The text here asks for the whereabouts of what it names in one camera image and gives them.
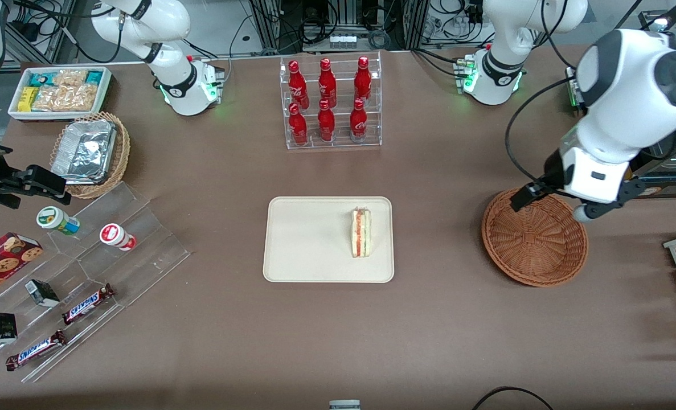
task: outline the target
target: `snickers bar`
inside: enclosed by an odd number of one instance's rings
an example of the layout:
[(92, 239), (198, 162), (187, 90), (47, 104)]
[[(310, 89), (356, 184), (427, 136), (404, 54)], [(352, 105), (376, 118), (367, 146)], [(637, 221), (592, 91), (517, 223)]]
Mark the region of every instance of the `snickers bar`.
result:
[(54, 347), (64, 346), (66, 344), (67, 339), (64, 337), (64, 333), (62, 333), (61, 329), (57, 330), (51, 337), (42, 340), (18, 355), (9, 356), (9, 358), (6, 359), (6, 370), (15, 371), (31, 359), (43, 356), (44, 353), (49, 352)]
[(67, 313), (62, 314), (65, 325), (70, 325), (73, 322), (85, 317), (86, 314), (90, 313), (92, 309), (95, 309), (99, 304), (105, 301), (105, 299), (114, 295), (114, 290), (108, 284), (104, 285), (102, 288), (99, 288), (97, 292), (93, 293), (92, 296), (86, 298), (84, 301), (81, 301), (77, 306), (70, 309)]

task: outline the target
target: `coca-cola bottle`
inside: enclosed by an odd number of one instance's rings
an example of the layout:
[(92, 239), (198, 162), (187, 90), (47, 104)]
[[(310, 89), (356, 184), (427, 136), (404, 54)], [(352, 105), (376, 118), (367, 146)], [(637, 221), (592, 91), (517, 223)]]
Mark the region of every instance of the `coca-cola bottle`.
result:
[(307, 96), (307, 83), (300, 72), (300, 65), (292, 60), (288, 68), (290, 68), (290, 94), (292, 94), (293, 102), (296, 102), (301, 109), (308, 109), (310, 98)]
[(368, 70), (368, 57), (358, 58), (358, 72), (355, 73), (355, 98), (364, 103), (371, 98), (371, 72)]
[(290, 131), (296, 145), (307, 144), (307, 122), (300, 114), (300, 107), (296, 103), (290, 104)]
[(335, 83), (335, 74), (330, 69), (330, 60), (327, 58), (320, 60), (320, 78), (317, 83), (320, 86), (320, 98), (327, 99), (330, 108), (338, 105), (338, 86)]
[(363, 99), (355, 99), (353, 111), (350, 113), (350, 138), (356, 144), (361, 144), (366, 140), (366, 120)]
[(332, 142), (335, 133), (335, 115), (330, 109), (328, 99), (320, 100), (320, 113), (317, 114), (317, 122), (320, 124), (320, 138), (325, 142)]

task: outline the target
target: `brown table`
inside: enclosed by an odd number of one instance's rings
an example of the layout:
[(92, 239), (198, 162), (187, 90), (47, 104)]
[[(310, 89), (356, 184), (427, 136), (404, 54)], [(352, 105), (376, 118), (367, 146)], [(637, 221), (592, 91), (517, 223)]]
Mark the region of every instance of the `brown table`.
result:
[[(551, 49), (533, 52), (502, 106), (458, 96), (408, 52), (383, 58), (384, 145), (345, 153), (288, 153), (278, 58), (234, 62), (224, 104), (197, 117), (166, 106), (145, 65), (113, 65), (108, 109), (133, 143), (126, 181), (194, 254), (42, 381), (20, 384), (0, 358), (0, 408), (319, 409), (355, 397), (366, 410), (468, 409), (507, 384), (558, 409), (676, 408), (676, 275), (661, 246), (676, 237), (676, 200), (635, 200), (588, 225), (588, 263), (558, 288), (509, 280), (482, 247), (489, 200), (527, 182), (502, 136), (522, 101), (562, 78)], [(539, 172), (574, 122), (563, 88), (538, 99), (515, 125), (518, 159)], [(9, 162), (48, 163), (61, 129), (12, 121)], [(393, 280), (265, 281), (278, 195), (388, 197)], [(47, 204), (0, 207), (0, 234), (41, 236), (33, 217)], [(485, 408), (541, 407), (509, 392)]]

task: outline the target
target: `brown wicker basket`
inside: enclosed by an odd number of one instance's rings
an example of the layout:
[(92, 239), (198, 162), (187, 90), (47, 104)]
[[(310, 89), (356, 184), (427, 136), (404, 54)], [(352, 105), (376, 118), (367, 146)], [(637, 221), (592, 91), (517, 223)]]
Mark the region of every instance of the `brown wicker basket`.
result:
[(585, 228), (554, 195), (513, 211), (510, 197), (517, 191), (500, 192), (484, 212), (482, 240), (489, 256), (526, 285), (556, 286), (571, 280), (588, 256)]
[[(121, 120), (108, 112), (98, 112), (86, 117), (78, 118), (75, 122), (108, 120), (114, 122), (117, 126), (116, 140), (114, 141), (114, 156), (110, 162), (109, 177), (100, 185), (67, 185), (67, 192), (72, 196), (82, 199), (94, 199), (111, 191), (122, 180), (125, 174), (125, 168), (128, 166), (128, 156), (130, 155), (130, 135), (128, 130), (122, 125)], [(49, 167), (54, 163), (54, 158), (59, 150), (59, 143), (62, 141), (64, 129), (59, 133), (59, 138), (54, 143), (54, 150), (49, 158)]]

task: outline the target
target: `clear acrylic bottle rack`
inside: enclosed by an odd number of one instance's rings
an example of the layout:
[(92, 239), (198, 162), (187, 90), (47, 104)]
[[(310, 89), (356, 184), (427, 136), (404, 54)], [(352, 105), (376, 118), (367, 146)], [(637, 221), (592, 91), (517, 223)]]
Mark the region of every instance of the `clear acrylic bottle rack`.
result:
[[(18, 355), (57, 329), (64, 330), (68, 341), (64, 347), (54, 348), (51, 354), (35, 358), (14, 371), (12, 377), (22, 382), (35, 382), (42, 377), (190, 255), (148, 209), (148, 200), (125, 182), (94, 200), (75, 217), (80, 221), (75, 235), (49, 231), (39, 240), (44, 254), (35, 260), (38, 265), (26, 265), (25, 270), (7, 280), (10, 284), (0, 286), (7, 286), (0, 292), (0, 312), (15, 314), (18, 331), (16, 342), (0, 345), (1, 371), (5, 372), (8, 356)], [(117, 223), (137, 237), (137, 246), (124, 252), (101, 243), (100, 228), (108, 223)], [(51, 308), (36, 305), (24, 288), (33, 278), (49, 283), (61, 302)], [(65, 326), (62, 314), (106, 283), (111, 284), (116, 295)]]
[[(368, 70), (371, 72), (371, 99), (366, 103), (366, 140), (355, 143), (350, 138), (350, 113), (353, 111), (355, 73), (358, 71), (358, 58), (368, 57)], [(330, 58), (330, 65), (335, 74), (338, 85), (338, 104), (333, 108), (335, 114), (335, 137), (332, 142), (325, 142), (320, 138), (317, 114), (320, 92), (317, 80), (320, 77), (320, 60)], [(290, 72), (288, 63), (296, 60), (300, 64), (300, 72), (307, 82), (307, 95), (310, 106), (302, 114), (307, 122), (307, 145), (299, 146), (294, 143), (290, 132), (290, 112), (288, 107), (292, 102), (290, 95)], [(285, 140), (288, 150), (310, 148), (356, 148), (379, 146), (383, 142), (382, 128), (382, 89), (381, 89), (381, 54), (379, 52), (363, 52), (358, 54), (330, 54), (330, 55), (295, 55), (280, 60), (280, 89), (282, 98), (282, 115), (285, 117)]]

